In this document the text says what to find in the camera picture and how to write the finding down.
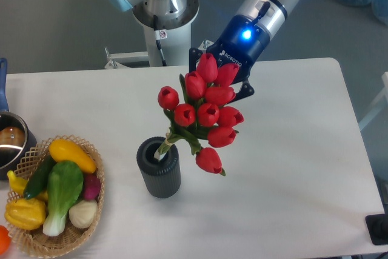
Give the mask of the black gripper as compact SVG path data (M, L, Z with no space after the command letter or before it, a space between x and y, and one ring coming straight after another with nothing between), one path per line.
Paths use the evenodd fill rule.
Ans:
M234 16L222 32L221 36L205 49L192 47L189 49L189 72L196 70L203 54L211 53L216 59L222 59L220 65L229 63L239 65L234 83L242 82L232 102L252 96L254 88L247 79L260 54L270 41L270 35L252 20L243 15Z

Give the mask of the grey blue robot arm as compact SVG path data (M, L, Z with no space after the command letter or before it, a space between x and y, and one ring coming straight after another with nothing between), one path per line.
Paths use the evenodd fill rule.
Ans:
M192 47L191 24L199 12L198 0L109 0L122 12L132 11L142 25L152 67L187 65L196 69L201 55L211 53L219 66L238 65L234 81L241 85L237 99L253 95L252 66L273 39L299 0L243 0L215 42Z

